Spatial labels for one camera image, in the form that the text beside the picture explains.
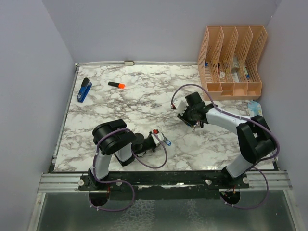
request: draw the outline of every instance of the marble tabletop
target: marble tabletop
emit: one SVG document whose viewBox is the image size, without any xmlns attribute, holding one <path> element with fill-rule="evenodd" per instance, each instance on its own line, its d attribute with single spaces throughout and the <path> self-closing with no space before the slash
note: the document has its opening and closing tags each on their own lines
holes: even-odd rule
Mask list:
<svg viewBox="0 0 308 231">
<path fill-rule="evenodd" d="M 79 103 L 76 97 L 85 77 L 90 79 L 92 88 L 84 102 Z M 107 85 L 108 81 L 125 83 L 126 87 L 111 87 Z M 158 170 L 222 169 L 239 154 L 237 136 L 213 125 L 205 125 L 194 131 L 177 118 L 177 112 L 170 108 L 170 100 L 174 91 L 187 83 L 201 84 L 196 65 L 81 66 L 54 171 L 87 171 L 95 154 L 93 129 L 116 119 L 123 119 L 129 129 L 145 137 L 151 130 L 159 129 L 172 142 L 171 146 L 167 146 L 167 164 Z M 185 87 L 176 98 L 195 91 L 200 92 L 200 89 Z M 232 113 L 248 115 L 248 101 L 215 103 Z M 165 159 L 164 151 L 158 147 L 155 153 L 148 151 L 141 159 L 148 165 L 161 165 Z M 261 162 L 258 167 L 273 169 L 273 164 L 269 160 Z M 122 167 L 113 156 L 109 170 L 153 169 L 144 167 L 138 161 Z"/>
</svg>

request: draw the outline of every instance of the blue stapler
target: blue stapler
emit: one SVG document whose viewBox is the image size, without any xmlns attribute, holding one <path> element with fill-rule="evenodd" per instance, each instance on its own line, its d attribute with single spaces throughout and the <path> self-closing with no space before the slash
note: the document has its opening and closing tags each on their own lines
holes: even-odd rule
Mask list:
<svg viewBox="0 0 308 231">
<path fill-rule="evenodd" d="M 90 80 L 88 78 L 84 78 L 82 81 L 78 96 L 77 96 L 78 102 L 82 103 L 85 100 L 91 86 L 92 86 L 92 83 L 90 82 Z"/>
</svg>

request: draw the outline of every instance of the gray wall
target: gray wall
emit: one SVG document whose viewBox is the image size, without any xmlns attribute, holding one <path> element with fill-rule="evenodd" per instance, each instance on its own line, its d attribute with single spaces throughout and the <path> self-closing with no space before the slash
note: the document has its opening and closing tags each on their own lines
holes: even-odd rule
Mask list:
<svg viewBox="0 0 308 231">
<path fill-rule="evenodd" d="M 271 19 L 259 66 L 264 116 L 281 143 L 279 163 L 288 169 L 302 216 L 308 214 L 308 1 L 283 0 Z"/>
<path fill-rule="evenodd" d="M 43 0 L 76 62 L 196 61 L 206 25 L 266 25 L 280 0 Z"/>
<path fill-rule="evenodd" d="M 2 0 L 0 31 L 0 224 L 24 231 L 51 163 L 74 62 L 40 0 Z"/>
</svg>

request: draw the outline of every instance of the marker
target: marker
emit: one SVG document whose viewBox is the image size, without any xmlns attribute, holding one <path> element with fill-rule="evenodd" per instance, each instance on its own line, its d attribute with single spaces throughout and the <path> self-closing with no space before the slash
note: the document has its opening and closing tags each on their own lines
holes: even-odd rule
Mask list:
<svg viewBox="0 0 308 231">
<path fill-rule="evenodd" d="M 117 87 L 117 88 L 124 88 L 125 84 L 124 83 L 114 83 L 114 82 L 108 82 L 109 86 Z"/>
</svg>

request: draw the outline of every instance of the reflective surface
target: reflective surface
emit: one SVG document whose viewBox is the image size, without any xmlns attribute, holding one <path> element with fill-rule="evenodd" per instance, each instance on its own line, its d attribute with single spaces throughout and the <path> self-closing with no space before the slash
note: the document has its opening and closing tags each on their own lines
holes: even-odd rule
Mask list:
<svg viewBox="0 0 308 231">
<path fill-rule="evenodd" d="M 264 192 L 243 192 L 239 205 L 255 205 Z M 108 202 L 120 208 L 127 201 Z M 283 191 L 271 191 L 254 210 L 231 208 L 222 200 L 138 200 L 124 212 L 89 208 L 83 193 L 47 194 L 39 231 L 295 231 Z"/>
</svg>

